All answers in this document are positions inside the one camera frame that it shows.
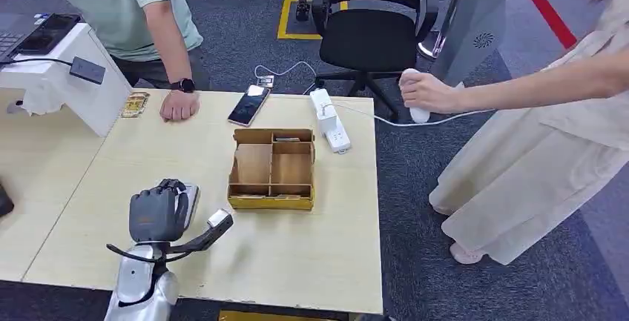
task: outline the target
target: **light wood tabletop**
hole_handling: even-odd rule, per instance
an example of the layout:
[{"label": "light wood tabletop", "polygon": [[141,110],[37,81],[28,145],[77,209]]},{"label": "light wood tabletop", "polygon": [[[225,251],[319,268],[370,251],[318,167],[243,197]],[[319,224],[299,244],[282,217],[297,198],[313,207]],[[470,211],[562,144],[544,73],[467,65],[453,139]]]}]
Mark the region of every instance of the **light wood tabletop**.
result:
[{"label": "light wood tabletop", "polygon": [[103,142],[66,107],[7,113],[23,90],[0,89],[0,183],[15,209],[0,219],[0,279],[20,280]]},{"label": "light wood tabletop", "polygon": [[[199,185],[196,219],[181,242],[205,230],[227,202],[238,126],[227,116],[241,93],[201,93],[201,110],[187,122],[164,123],[165,91],[151,94],[137,119],[119,119],[35,258],[27,282],[111,290],[128,248],[129,199],[162,178]],[[373,101],[333,98],[373,113]],[[333,154],[317,133],[312,211],[237,211],[234,226],[210,247],[170,265],[183,297],[382,314],[378,181],[374,122],[337,109],[352,140]],[[253,128],[311,128],[308,96],[272,95]]]}]

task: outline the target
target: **red floor tape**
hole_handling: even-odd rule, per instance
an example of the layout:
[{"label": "red floor tape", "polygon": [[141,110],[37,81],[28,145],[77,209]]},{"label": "red floor tape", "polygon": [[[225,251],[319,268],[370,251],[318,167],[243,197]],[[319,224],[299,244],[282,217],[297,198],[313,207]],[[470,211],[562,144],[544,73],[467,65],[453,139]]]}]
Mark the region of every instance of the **red floor tape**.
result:
[{"label": "red floor tape", "polygon": [[557,39],[568,49],[576,43],[576,37],[570,32],[568,26],[564,23],[561,17],[553,6],[550,5],[548,0],[532,0],[541,15],[548,23],[550,29],[555,33]]}]

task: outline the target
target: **phone screen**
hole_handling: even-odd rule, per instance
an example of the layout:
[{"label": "phone screen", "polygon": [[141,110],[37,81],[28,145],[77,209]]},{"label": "phone screen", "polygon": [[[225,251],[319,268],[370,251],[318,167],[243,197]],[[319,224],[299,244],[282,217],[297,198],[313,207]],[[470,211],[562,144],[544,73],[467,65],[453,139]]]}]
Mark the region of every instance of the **phone screen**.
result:
[{"label": "phone screen", "polygon": [[249,126],[270,92],[271,90],[264,87],[250,86],[227,120],[239,125]]}]

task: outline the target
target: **woman's hand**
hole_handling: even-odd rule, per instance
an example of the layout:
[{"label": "woman's hand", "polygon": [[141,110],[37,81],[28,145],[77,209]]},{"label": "woman's hand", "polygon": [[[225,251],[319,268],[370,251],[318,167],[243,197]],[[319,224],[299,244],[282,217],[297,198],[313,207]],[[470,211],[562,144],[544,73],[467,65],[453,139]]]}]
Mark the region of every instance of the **woman's hand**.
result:
[{"label": "woman's hand", "polygon": [[434,113],[459,113],[463,109],[458,92],[432,74],[404,72],[400,78],[404,106],[419,107]]}]

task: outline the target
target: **floor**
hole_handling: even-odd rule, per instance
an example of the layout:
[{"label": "floor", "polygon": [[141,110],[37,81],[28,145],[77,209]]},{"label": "floor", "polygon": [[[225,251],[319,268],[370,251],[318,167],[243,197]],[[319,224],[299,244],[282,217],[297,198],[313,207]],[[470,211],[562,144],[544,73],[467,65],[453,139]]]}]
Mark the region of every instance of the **floor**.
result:
[{"label": "floor", "polygon": [[[442,13],[448,1],[440,0]],[[549,1],[576,37],[593,26],[603,7],[590,0]],[[205,37],[203,61],[212,90],[244,91],[254,82],[256,64],[283,70],[306,60],[317,72],[334,69],[318,59],[317,41],[276,39],[282,0],[188,3]],[[5,12],[72,10],[65,0],[0,0]],[[507,37],[466,84],[531,73],[563,51],[531,0],[507,0]],[[277,78],[275,90],[302,93],[311,82],[311,73],[300,67]],[[383,86],[401,107],[395,83]],[[337,95],[348,89],[349,83],[329,86]],[[385,114],[382,107],[376,111]],[[452,260],[450,241],[440,229],[443,217],[428,207],[427,196],[487,118],[482,114],[422,129],[376,125],[386,312],[400,321],[629,320],[629,270],[623,267],[629,247],[621,238],[629,233],[629,207],[622,205],[629,169],[511,265],[484,260],[463,266]],[[104,291],[0,282],[0,320],[101,320],[108,297]],[[220,307],[243,306],[180,300],[174,320],[213,321]]]}]

